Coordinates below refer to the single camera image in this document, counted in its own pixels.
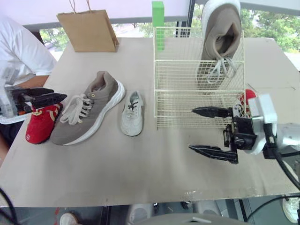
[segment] floor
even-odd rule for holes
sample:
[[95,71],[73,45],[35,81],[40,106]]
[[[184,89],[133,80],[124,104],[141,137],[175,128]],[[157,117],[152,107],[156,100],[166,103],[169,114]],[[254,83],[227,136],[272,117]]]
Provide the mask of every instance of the floor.
[[[259,205],[275,198],[276,196],[264,196],[243,199],[245,213],[248,216]],[[243,221],[243,213],[238,199],[216,200],[223,217]],[[262,208],[249,222],[255,225],[292,225],[283,211],[282,201],[278,200]],[[128,205],[112,207],[78,207],[78,208],[16,208],[19,222],[22,225],[59,225],[59,218],[65,212],[74,213],[82,225],[122,225],[125,224]],[[165,202],[159,204],[156,215],[167,213],[192,213],[193,207],[183,209],[180,202]],[[0,217],[1,225],[8,225],[4,218]]]

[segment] paper bag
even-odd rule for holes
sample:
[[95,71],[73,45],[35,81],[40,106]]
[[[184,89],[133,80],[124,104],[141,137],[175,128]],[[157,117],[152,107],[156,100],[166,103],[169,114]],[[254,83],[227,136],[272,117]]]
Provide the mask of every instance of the paper bag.
[[77,13],[73,0],[73,13],[57,15],[69,37],[75,52],[116,52],[119,44],[105,10],[91,10]]

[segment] wire basket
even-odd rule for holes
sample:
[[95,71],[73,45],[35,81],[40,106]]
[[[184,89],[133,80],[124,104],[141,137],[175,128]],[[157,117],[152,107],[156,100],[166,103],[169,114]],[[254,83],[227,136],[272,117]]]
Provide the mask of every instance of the wire basket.
[[231,118],[207,118],[192,109],[239,105],[245,116],[244,38],[235,52],[234,70],[225,61],[220,76],[209,76],[215,60],[201,60],[203,38],[200,28],[154,28],[154,116],[157,127],[224,128]]

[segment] green object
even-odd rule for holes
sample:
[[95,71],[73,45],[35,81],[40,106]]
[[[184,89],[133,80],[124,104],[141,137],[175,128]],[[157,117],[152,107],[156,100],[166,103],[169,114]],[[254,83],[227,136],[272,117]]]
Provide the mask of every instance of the green object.
[[[165,7],[162,1],[152,2],[152,24],[153,27],[163,27],[165,24]],[[165,36],[162,29],[156,32],[156,43],[158,50],[165,49]]]

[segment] white table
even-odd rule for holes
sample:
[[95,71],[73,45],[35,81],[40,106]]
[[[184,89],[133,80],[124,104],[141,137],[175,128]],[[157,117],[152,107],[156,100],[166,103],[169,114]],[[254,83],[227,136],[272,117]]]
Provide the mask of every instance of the white table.
[[[143,132],[122,134],[124,100],[87,141],[57,146],[25,141],[22,126],[0,169],[0,185],[17,207],[74,207],[244,198],[297,192],[275,160],[239,151],[238,165],[206,158],[188,144],[223,146],[221,130],[156,129],[153,117],[153,41],[121,38],[117,53],[75,53],[68,45],[47,88],[85,91],[107,70],[145,99]],[[279,122],[299,122],[299,74],[276,43],[246,38],[247,83],[271,94]]]

